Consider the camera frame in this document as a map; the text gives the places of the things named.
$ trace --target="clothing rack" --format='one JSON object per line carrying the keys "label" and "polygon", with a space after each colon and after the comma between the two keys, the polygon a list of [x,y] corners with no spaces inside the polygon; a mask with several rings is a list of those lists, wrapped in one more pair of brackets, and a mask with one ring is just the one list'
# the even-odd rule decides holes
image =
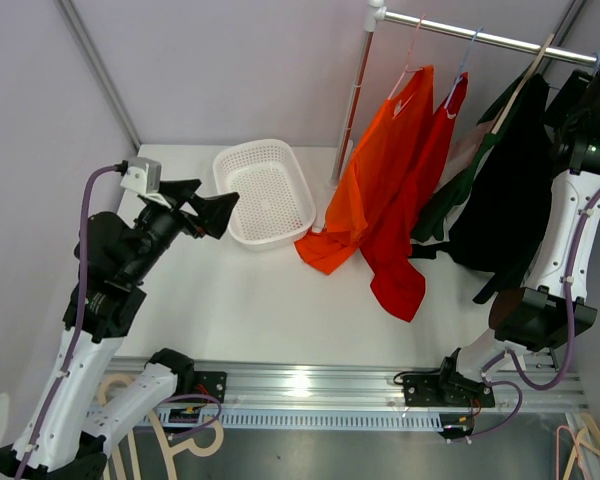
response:
{"label": "clothing rack", "polygon": [[[444,35],[449,35],[456,38],[464,38],[465,40],[471,40],[475,36],[476,42],[485,43],[487,45],[495,45],[496,47],[506,48],[508,50],[530,53],[532,55],[538,55],[540,49],[542,48],[541,45],[537,45],[535,43],[522,42],[520,40],[500,37],[498,35],[491,35],[484,32],[476,34],[475,30],[456,27],[454,25],[447,25],[445,23],[433,22],[431,20],[422,20],[421,22],[420,18],[417,17],[411,17],[409,15],[402,15],[400,13],[387,11],[387,7],[384,6],[384,0],[369,0],[369,8],[364,24],[365,36],[362,42],[355,81],[351,91],[351,96],[349,97],[349,106],[347,108],[344,127],[340,136],[340,142],[338,144],[338,153],[333,165],[333,173],[330,180],[330,184],[332,186],[336,186],[340,182],[342,169],[344,168],[347,144],[351,137],[351,128],[353,127],[353,119],[355,117],[358,98],[360,96],[360,90],[362,87],[362,79],[367,66],[369,50],[371,49],[371,41],[373,39],[373,33],[376,25],[380,21],[397,23],[398,25],[407,25],[409,27],[415,27],[420,23],[420,28],[422,30],[442,33]],[[548,47],[544,53],[544,57],[572,63],[575,65],[581,65],[584,67],[594,67],[598,65],[598,62],[600,65],[600,59],[597,57],[591,55],[582,55],[556,47]]]}

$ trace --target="white table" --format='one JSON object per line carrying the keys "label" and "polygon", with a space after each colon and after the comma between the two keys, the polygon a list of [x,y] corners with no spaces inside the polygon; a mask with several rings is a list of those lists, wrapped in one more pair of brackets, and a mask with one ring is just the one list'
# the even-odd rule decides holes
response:
{"label": "white table", "polygon": [[[199,178],[213,195],[212,161],[222,146],[144,145],[162,179]],[[333,148],[294,147],[320,203]],[[118,213],[131,224],[142,202],[125,193]],[[484,274],[438,259],[413,262],[427,279],[418,314],[406,323],[386,313],[357,253],[330,276],[304,264],[293,245],[265,252],[180,235],[147,276],[142,308],[118,356],[149,357],[169,347],[199,360],[318,365],[437,367],[487,326],[490,303],[473,296]]]}

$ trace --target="orange shirt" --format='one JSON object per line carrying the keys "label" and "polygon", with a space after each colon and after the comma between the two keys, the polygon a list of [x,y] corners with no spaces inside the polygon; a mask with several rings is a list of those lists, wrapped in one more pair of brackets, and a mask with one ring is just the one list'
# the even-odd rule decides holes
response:
{"label": "orange shirt", "polygon": [[400,191],[432,116],[433,67],[427,66],[382,104],[364,133],[327,209],[326,229],[296,242],[305,262],[330,274],[353,255]]}

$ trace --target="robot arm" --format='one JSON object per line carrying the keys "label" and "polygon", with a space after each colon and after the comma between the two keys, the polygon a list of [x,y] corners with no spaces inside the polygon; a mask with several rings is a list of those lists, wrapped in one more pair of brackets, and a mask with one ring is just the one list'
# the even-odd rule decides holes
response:
{"label": "robot arm", "polygon": [[[112,212],[89,218],[87,302],[69,368],[62,364],[75,333],[78,287],[64,315],[65,331],[53,372],[25,431],[0,449],[0,472],[23,478],[100,478],[118,442],[147,414],[175,393],[192,393],[193,360],[164,349],[119,397],[85,420],[100,379],[131,328],[145,298],[139,288],[146,274],[180,232],[220,238],[238,194],[201,198],[199,180],[160,182],[160,164],[148,159],[125,162],[121,185],[140,195],[146,206],[133,227]],[[197,215],[181,210],[190,205]],[[35,425],[42,426],[35,441]]]}
{"label": "robot arm", "polygon": [[[490,375],[510,362],[506,353],[518,359],[543,348],[572,345],[573,336],[595,321],[597,311],[585,301],[589,256],[600,220],[600,72],[591,77],[575,71],[547,113],[557,132],[555,171],[551,215],[537,261],[523,287],[498,293],[489,328],[475,342],[456,349],[435,373],[405,373],[407,406],[469,408],[475,400],[483,407],[494,406]],[[582,234],[570,259],[579,228]],[[565,276],[570,260],[573,269]],[[565,298],[565,282],[572,304]],[[571,312],[573,322],[567,320]],[[570,325],[575,335],[569,333]],[[524,372],[521,376],[533,388],[546,390],[559,382],[563,370],[546,385],[533,384]]]}

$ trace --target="white basket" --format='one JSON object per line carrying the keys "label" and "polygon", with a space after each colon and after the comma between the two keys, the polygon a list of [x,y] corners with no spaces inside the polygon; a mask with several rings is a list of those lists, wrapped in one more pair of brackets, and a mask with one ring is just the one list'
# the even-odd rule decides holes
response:
{"label": "white basket", "polygon": [[229,233],[250,250],[293,243],[316,217],[316,206],[291,147],[258,140],[224,150],[213,161],[219,193],[238,192]]}

